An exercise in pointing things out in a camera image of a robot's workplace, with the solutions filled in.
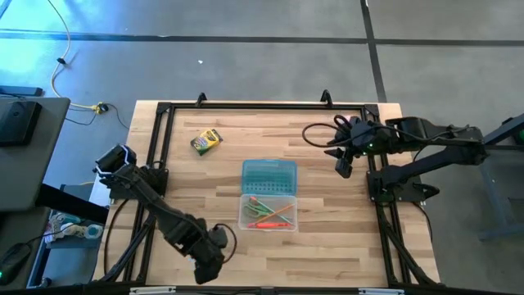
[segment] desk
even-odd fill
[[[138,101],[127,144],[138,165],[147,158],[156,101]],[[379,104],[381,119],[401,117],[399,104]],[[381,241],[374,205],[368,200],[365,159],[353,162],[350,179],[334,170],[335,159],[301,138],[312,122],[332,123],[335,114],[358,116],[357,111],[333,110],[177,110],[171,133],[165,200],[179,210],[204,217],[208,225],[232,225],[238,236],[233,259],[207,285],[281,287],[386,286]],[[166,119],[161,123],[164,129]],[[200,157],[191,139],[216,128],[224,141]],[[312,140],[325,143],[330,129],[311,129]],[[160,144],[156,155],[160,154]],[[237,227],[242,162],[245,159],[293,160],[298,165],[298,221],[295,233],[243,231]],[[389,156],[391,164],[411,161],[411,155]],[[109,218],[118,203],[110,209]],[[110,267],[127,247],[137,203],[129,201],[115,222],[109,243]],[[435,258],[424,215],[413,204],[400,203],[404,243],[419,265],[438,280]],[[224,250],[228,255],[232,241]],[[103,276],[103,248],[94,279]],[[395,252],[394,262],[399,270]],[[142,256],[138,249],[133,278]],[[156,230],[147,276],[150,285],[194,285],[192,263],[181,257]]]
[[[12,103],[21,100],[38,102],[42,110],[28,145],[0,147],[0,255],[15,243],[24,243],[43,234],[50,212],[48,207],[100,223],[104,223],[107,216],[104,207],[42,184],[66,118],[69,98],[2,98],[0,116]],[[40,284],[40,272],[45,266],[45,259],[39,263],[41,256],[37,256],[40,242],[38,239],[30,244],[33,251],[28,261],[16,279],[0,286],[0,290],[25,288],[28,278],[35,280],[29,281],[29,285]],[[35,260],[40,269],[33,268]]]

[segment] white cable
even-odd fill
[[[51,5],[52,9],[56,12],[56,14],[58,15],[58,17],[60,17],[60,20],[62,21],[62,24],[64,25],[64,28],[65,28],[65,31],[67,33],[67,48],[65,49],[65,52],[64,54],[62,54],[62,56],[60,57],[62,60],[65,60],[66,59],[66,56],[67,56],[67,53],[69,53],[69,50],[71,48],[71,34],[69,32],[69,28],[67,27],[67,24],[66,24],[66,21],[64,20],[64,18],[62,17],[62,15],[60,14],[60,12],[58,12],[58,10],[56,9],[55,5],[51,2],[51,0],[47,0],[49,2],[49,4]],[[55,78],[56,78],[56,72],[58,71],[58,67],[60,67],[60,62],[59,61],[56,61],[56,66],[55,66],[55,70],[53,70],[52,74],[51,74],[51,88],[52,88],[52,91],[55,93],[55,95],[59,98],[61,98],[61,95],[57,92],[56,88],[55,88]],[[91,110],[95,110],[93,108],[93,106],[85,106],[85,105],[79,105],[79,104],[76,104],[76,103],[71,103],[71,106],[74,106],[74,107],[82,107],[82,108],[87,108],[87,109],[91,109]]]

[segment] clear plastic container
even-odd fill
[[[263,231],[295,231],[298,229],[296,197],[249,193],[241,195],[238,227]]]
[[[296,163],[283,160],[245,160],[242,192],[259,195],[296,195]]]

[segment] teal lid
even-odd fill
[[[242,193],[296,195],[296,163],[284,160],[245,160]]]

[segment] plastic box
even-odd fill
[[[245,160],[242,193],[296,195],[296,163],[282,160]]]
[[[285,211],[278,213],[278,215],[269,217],[267,220],[259,223],[262,224],[282,224],[289,223],[291,226],[287,227],[271,227],[271,228],[256,228],[250,226],[254,224],[257,220],[264,217],[264,215],[259,215],[254,211],[251,205],[259,206],[258,208],[265,208],[263,205],[266,205],[270,210],[278,211],[291,205]],[[259,195],[259,194],[243,194],[240,196],[240,207],[238,212],[238,227],[240,229],[253,229],[253,230],[263,230],[263,231],[295,231],[298,228],[298,220],[296,218],[296,197],[295,196],[286,196],[286,195]]]

